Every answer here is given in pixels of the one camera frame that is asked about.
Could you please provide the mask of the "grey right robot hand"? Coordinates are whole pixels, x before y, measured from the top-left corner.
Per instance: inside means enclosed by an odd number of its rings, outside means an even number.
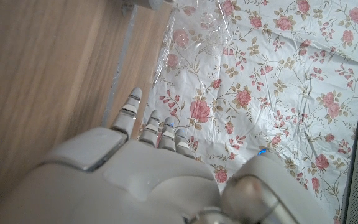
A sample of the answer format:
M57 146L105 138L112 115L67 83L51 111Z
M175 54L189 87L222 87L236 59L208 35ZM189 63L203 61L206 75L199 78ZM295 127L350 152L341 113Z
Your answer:
M153 111L131 139L142 91L111 128L52 149L0 204L0 223L328 223L316 200L263 149L219 190L184 131Z

